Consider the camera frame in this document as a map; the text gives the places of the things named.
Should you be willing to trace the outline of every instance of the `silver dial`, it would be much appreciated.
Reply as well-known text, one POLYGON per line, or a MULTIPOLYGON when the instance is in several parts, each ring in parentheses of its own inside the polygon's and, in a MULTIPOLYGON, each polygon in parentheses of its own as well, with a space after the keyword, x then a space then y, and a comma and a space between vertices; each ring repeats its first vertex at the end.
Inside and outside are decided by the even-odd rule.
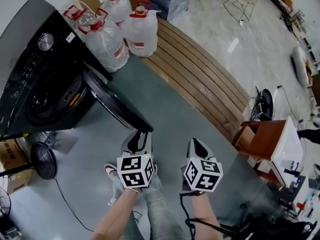
POLYGON ((43 33, 38 40, 38 47, 41 51, 48 51, 54 45, 55 38, 50 33, 43 33))

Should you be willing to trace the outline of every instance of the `human leg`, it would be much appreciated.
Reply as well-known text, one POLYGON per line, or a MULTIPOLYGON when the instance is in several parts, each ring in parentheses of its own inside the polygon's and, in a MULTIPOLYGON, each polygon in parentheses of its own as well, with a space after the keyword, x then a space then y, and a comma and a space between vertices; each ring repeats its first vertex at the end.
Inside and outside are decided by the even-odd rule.
MULTIPOLYGON (((110 203, 108 203, 110 206, 113 206, 113 204, 121 196, 125 188, 119 178, 117 167, 115 165, 107 163, 104 166, 104 171, 113 182, 112 184, 113 197, 110 203)), ((144 240, 136 224, 133 212, 131 212, 128 224, 124 230, 124 233, 122 234, 121 240, 144 240)))
POLYGON ((320 144, 320 129, 299 130, 297 132, 297 134, 298 134, 299 138, 305 138, 313 143, 320 144))
POLYGON ((185 235, 176 218, 170 212, 162 193, 162 184, 154 172, 150 186, 143 190, 143 196, 148 208, 151 240, 185 240, 185 235))

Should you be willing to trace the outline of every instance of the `gray floor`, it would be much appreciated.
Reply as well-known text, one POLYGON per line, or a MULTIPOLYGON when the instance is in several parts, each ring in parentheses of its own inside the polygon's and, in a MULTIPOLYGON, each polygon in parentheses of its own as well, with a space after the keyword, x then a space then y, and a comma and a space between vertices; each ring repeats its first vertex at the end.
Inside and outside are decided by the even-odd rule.
MULTIPOLYGON (((311 93, 300 85, 290 60, 290 54, 299 43, 284 21, 279 19, 280 10, 271 0, 248 0, 255 4, 250 21, 239 26, 224 7, 226 1, 192 0, 189 9, 171 23, 217 59, 251 97, 257 96, 256 87, 270 90, 275 99, 274 119, 285 120, 291 116, 294 124, 298 125, 288 105, 287 95, 295 116, 306 121, 299 128, 314 129, 312 123, 307 122, 312 108, 311 93), (279 85, 285 92, 283 89, 276 92, 279 85)), ((232 5, 234 1, 226 3, 226 6, 234 17, 240 19, 241 12, 232 5)), ((246 119, 250 113, 247 109, 246 119)), ((313 164, 320 164, 320 146, 308 140, 301 142, 305 153, 302 174, 314 177, 313 164)))
MULTIPOLYGON (((210 195, 216 215, 223 217, 222 222, 237 221, 243 202, 250 203, 254 214, 277 211, 271 192, 245 157, 237 155, 231 144, 200 113, 136 57, 132 56, 115 75, 114 83, 155 128, 153 152, 163 192, 186 234, 185 215, 179 203, 180 166, 185 162, 192 137, 205 142, 222 163, 224 177, 210 195)), ((54 151, 58 163, 56 178, 76 215, 90 229, 94 229, 110 209, 107 203, 112 197, 112 183, 104 173, 104 164, 116 162, 121 144, 130 133, 98 103, 77 127, 60 133, 60 138, 64 139, 61 150, 65 149, 66 140, 74 145, 68 153, 54 151)), ((73 217, 53 180, 45 181, 34 174, 30 186, 14 193, 11 199, 11 217, 27 239, 85 240, 91 235, 73 217)), ((190 200, 185 202, 191 211, 190 200)), ((141 197, 135 209, 144 214, 138 226, 148 239, 149 223, 141 197)))

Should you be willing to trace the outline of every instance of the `person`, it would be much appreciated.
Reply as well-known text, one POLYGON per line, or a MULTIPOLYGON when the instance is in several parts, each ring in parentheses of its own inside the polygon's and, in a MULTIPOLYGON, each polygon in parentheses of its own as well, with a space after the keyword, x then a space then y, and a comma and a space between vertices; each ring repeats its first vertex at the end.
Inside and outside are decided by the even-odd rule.
POLYGON ((306 129, 306 130, 298 130, 297 131, 299 139, 305 138, 308 139, 309 141, 315 143, 315 144, 320 144, 320 129, 316 130, 311 130, 311 129, 306 129))
MULTIPOLYGON (((149 188, 140 189, 124 188, 117 167, 111 163, 104 166, 105 173, 113 181, 113 198, 110 205, 111 210, 96 226, 90 240, 143 240, 133 215, 133 207, 138 195, 143 195, 147 205, 147 216, 150 222, 151 240, 185 240, 186 236, 179 226, 166 199, 162 193, 162 184, 157 175, 157 166, 149 188)), ((209 224, 219 227, 219 222, 211 208, 206 193, 200 196, 192 196, 194 216, 209 224)), ((196 240, 222 240, 223 235, 213 228, 195 223, 196 240)))

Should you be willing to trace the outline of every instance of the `wooden stool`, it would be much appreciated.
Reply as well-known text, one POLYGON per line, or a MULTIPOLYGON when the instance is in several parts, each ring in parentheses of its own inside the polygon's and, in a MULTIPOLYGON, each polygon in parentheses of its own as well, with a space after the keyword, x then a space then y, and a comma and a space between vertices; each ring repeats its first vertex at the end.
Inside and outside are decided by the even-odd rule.
MULTIPOLYGON (((243 122, 241 125, 242 128, 235 136, 232 145, 241 154, 270 161, 285 124, 286 120, 243 122), (238 142, 247 127, 258 127, 258 129, 250 143, 246 146, 239 146, 238 142)), ((279 180, 272 170, 266 173, 258 170, 258 167, 259 163, 256 164, 254 170, 259 176, 280 185, 279 180)))

